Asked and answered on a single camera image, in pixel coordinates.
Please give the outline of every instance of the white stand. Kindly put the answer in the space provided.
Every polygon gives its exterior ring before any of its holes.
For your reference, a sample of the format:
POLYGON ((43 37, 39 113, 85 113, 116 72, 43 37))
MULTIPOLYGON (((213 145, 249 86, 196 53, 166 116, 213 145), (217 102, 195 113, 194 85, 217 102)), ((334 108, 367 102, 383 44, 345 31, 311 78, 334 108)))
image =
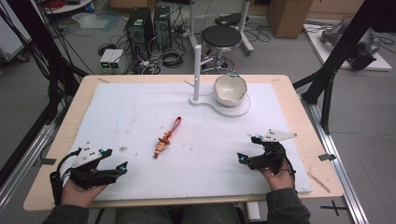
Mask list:
POLYGON ((208 95, 199 95, 199 100, 194 100, 194 95, 192 95, 189 100, 192 105, 208 105, 218 114, 227 118, 238 118, 244 116, 250 109, 250 98, 248 95, 239 105, 235 106, 222 105, 215 99, 213 93, 208 95))
MULTIPOLYGON (((244 34, 244 29, 245 29, 245 21, 247 19, 248 15, 248 6, 249 6, 250 0, 244 0, 244 4, 242 5, 242 15, 241 15, 241 21, 239 22, 239 28, 238 31, 242 36, 242 43, 247 49, 247 56, 250 55, 251 52, 254 51, 254 48, 251 46, 250 42, 248 41, 247 37, 244 34)), ((189 39, 191 42, 191 45, 193 48, 195 48, 198 45, 197 39, 195 38, 195 24, 194 24, 194 17, 195 17, 195 0, 190 0, 190 30, 187 31, 189 34, 189 39)))
POLYGON ((195 51, 195 61, 194 61, 194 95, 190 96, 190 104, 192 105, 209 105, 213 108, 217 113, 224 117, 228 118, 237 118, 245 115, 250 109, 250 98, 248 95, 245 99, 236 106, 227 106, 220 104, 215 97, 213 96, 213 92, 208 95, 200 95, 199 94, 199 86, 200 86, 200 75, 201 75, 201 65, 206 64, 213 60, 210 58, 201 62, 201 45, 197 45, 194 48, 195 51))

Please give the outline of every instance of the black tape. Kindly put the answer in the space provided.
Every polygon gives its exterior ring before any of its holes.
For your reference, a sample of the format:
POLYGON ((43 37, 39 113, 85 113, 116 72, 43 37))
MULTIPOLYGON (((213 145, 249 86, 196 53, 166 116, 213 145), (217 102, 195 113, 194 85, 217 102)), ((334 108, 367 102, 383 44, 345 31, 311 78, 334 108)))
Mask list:
POLYGON ((340 216, 340 214, 338 213, 338 210, 347 211, 347 207, 338 207, 338 206, 335 206, 335 202, 334 202, 334 201, 332 201, 332 206, 321 206, 320 208, 321 208, 321 209, 332 209, 332 210, 334 210, 335 214, 336 214, 338 217, 340 216))
POLYGON ((332 160, 335 160, 335 159, 337 159, 333 154, 323 154, 323 155, 320 155, 320 156, 318 156, 319 157, 319 159, 321 160, 321 161, 326 161, 326 160, 329 160, 329 161, 332 161, 332 160))
POLYGON ((43 159, 43 160, 41 161, 41 164, 44 164, 44 165, 53 165, 53 164, 55 164, 55 162, 56 162, 55 159, 43 159))

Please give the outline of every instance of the sleeve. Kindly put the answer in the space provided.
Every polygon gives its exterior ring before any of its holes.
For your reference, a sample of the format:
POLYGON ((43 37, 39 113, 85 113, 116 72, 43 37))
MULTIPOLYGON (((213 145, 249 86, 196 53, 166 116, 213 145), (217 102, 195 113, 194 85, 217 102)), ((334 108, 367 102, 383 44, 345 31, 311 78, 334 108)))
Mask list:
POLYGON ((294 189, 280 189, 267 193, 268 224, 305 224, 311 214, 301 203, 294 189))
POLYGON ((52 208, 42 224, 86 224, 90 210, 74 205, 58 205, 52 208))

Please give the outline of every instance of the wooden table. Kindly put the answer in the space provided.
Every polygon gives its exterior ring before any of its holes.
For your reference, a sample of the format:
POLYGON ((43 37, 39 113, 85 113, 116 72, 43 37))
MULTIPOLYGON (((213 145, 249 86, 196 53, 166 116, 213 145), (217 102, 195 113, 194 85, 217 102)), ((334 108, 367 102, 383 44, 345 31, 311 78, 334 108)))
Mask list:
MULTIPOLYGON (((201 76, 202 83, 214 83, 217 76, 201 76)), ((300 158, 308 172, 312 192, 300 195, 301 198, 340 197, 343 187, 329 161, 321 161, 318 156, 325 153, 318 136, 306 115, 305 110, 291 85, 288 77, 281 75, 242 75, 247 83, 270 83, 273 86, 279 105, 290 131, 297 133, 294 143, 300 158)), ((160 76, 89 76, 81 82, 78 92, 71 104, 57 133, 47 158, 56 159, 54 165, 43 165, 24 202, 28 211, 50 210, 53 206, 50 186, 50 173, 56 170, 58 162, 68 153, 77 136, 77 131, 85 112, 90 106, 96 86, 99 83, 181 83, 183 80, 193 82, 193 75, 160 76)), ((248 195, 233 197, 206 197, 183 199, 156 199, 138 201, 94 202, 92 207, 144 206, 164 204, 192 203, 230 203, 264 201, 265 195, 248 195)))

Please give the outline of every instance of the human hand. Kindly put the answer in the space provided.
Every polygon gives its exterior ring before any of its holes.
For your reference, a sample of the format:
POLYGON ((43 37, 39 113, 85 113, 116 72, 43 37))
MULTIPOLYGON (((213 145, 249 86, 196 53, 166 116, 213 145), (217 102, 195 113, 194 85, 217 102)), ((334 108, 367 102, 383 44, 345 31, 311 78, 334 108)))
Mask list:
POLYGON ((107 185, 102 185, 92 189, 83 189, 69 179, 62 191, 61 204, 88 208, 93 202, 93 199, 95 199, 106 187, 107 185))
POLYGON ((280 166, 279 173, 276 175, 273 175, 271 168, 262 169, 260 173, 265 177, 272 191, 293 188, 293 179, 291 178, 289 167, 284 161, 280 166))

